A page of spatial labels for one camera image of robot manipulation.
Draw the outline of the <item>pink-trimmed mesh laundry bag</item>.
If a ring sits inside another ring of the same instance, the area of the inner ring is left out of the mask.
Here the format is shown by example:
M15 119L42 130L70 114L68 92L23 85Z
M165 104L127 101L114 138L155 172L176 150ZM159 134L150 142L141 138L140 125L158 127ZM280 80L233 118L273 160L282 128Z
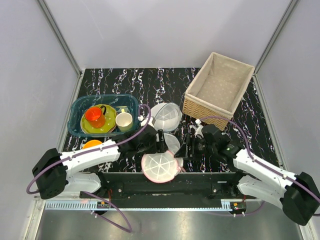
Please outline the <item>pink-trimmed mesh laundry bag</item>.
M184 172L182 158L175 158L175 153L180 149L179 140L170 133L164 133L164 140L168 150L164 153L145 154L141 159L143 174L157 184L167 183L180 172Z

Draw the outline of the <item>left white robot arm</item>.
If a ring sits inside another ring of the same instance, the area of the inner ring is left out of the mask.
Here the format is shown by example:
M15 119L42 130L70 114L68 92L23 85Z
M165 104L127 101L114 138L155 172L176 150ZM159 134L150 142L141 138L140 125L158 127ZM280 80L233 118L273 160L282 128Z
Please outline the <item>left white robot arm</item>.
M30 195L39 194L48 200L61 193L92 193L103 198L108 186L96 173L84 173L91 167L131 158L137 154L162 154L168 150L164 132L145 125L138 130L111 137L109 140L86 149L61 152L47 150L32 169L33 180L27 186Z

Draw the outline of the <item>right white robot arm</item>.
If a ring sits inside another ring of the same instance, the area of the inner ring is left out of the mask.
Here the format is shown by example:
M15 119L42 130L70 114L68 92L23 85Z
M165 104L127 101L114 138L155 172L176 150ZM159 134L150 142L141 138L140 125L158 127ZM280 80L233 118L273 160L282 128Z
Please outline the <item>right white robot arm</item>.
M213 124L194 126L174 155L186 161L212 157L226 163L236 180L227 185L228 195L251 196L280 208L294 223L305 226L320 207L320 192L313 178L281 169L231 140Z

